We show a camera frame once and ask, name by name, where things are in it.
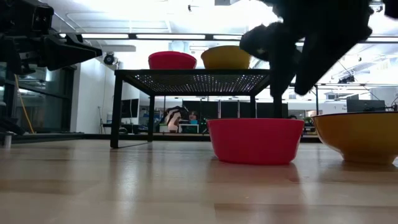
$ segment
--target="wooden floor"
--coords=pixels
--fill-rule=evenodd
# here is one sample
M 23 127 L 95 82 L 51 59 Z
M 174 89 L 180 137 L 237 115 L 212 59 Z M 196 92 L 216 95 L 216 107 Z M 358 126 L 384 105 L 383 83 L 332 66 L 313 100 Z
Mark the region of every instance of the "wooden floor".
M 267 167 L 218 162 L 209 142 L 123 143 L 141 145 L 0 150 L 0 223 L 398 223 L 398 169 L 345 164 L 321 144 Z

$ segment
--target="plastic bowl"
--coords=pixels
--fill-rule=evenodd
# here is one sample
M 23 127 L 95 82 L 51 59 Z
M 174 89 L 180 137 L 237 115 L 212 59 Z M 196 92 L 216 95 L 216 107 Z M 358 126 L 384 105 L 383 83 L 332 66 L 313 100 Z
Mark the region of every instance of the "plastic bowl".
M 211 143 L 223 162 L 282 165 L 296 156 L 304 121 L 294 119 L 214 119 Z
M 196 58 L 181 52 L 157 52 L 148 59 L 150 69 L 194 69 Z
M 327 114 L 312 119 L 321 141 L 345 161 L 391 164 L 398 155 L 397 112 Z
M 238 46 L 213 47 L 202 53 L 207 69 L 247 69 L 251 56 Z

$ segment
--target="perforated tabletop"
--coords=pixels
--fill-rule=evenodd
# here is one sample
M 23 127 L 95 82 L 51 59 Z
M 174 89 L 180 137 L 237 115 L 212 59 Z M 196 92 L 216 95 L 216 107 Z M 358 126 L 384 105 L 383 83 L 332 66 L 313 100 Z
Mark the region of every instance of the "perforated tabletop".
M 116 70 L 125 82 L 156 96 L 256 95 L 269 85 L 270 71 L 244 70 Z

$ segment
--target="black metal table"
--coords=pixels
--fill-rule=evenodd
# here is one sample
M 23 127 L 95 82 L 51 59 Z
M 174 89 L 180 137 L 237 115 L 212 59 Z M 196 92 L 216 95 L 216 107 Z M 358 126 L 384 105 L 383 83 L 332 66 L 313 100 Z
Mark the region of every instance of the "black metal table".
M 119 147 L 123 82 L 149 95 L 147 140 L 153 141 L 155 96 L 250 96 L 251 117 L 256 117 L 256 95 L 270 84 L 270 70 L 116 70 L 111 147 Z

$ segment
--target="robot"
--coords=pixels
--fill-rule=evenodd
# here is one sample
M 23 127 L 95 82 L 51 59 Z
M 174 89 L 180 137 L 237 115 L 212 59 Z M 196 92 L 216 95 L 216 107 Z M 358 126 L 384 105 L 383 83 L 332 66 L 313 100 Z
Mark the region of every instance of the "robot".
M 242 36 L 240 48 L 270 63 L 274 99 L 281 99 L 295 75 L 295 92 L 307 94 L 345 53 L 372 34 L 370 0 L 261 1 L 272 5 L 283 22 L 250 30 Z M 398 1 L 384 3 L 386 15 L 397 19 Z M 295 43 L 302 38 L 300 52 Z
M 184 106 L 175 106 L 166 110 L 164 117 L 160 122 L 165 121 L 167 128 L 171 133 L 177 133 L 179 121 L 188 116 L 188 109 Z
M 53 8 L 38 0 L 0 0 L 0 62 L 14 74 L 34 73 L 29 64 L 52 71 L 102 56 L 100 49 L 83 44 L 81 35 L 61 38 L 51 28 L 53 14 Z M 15 119 L 0 114 L 0 134 L 8 131 L 25 133 Z

